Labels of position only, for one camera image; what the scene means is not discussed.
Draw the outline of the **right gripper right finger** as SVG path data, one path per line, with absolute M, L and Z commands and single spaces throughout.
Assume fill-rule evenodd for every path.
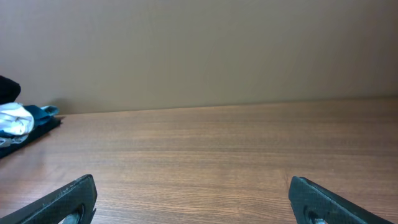
M 292 177 L 289 200 L 298 224 L 392 224 L 304 177 Z

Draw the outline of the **black t-shirt with logo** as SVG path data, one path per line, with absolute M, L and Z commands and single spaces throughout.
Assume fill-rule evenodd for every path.
M 0 80 L 0 104 L 15 102 L 16 98 L 21 93 L 20 84 L 15 81 L 1 76 Z

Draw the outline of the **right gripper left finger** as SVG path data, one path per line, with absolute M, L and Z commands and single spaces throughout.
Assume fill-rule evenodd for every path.
M 86 174 L 50 194 L 1 218 L 3 224 L 90 224 L 96 212 L 94 178 Z

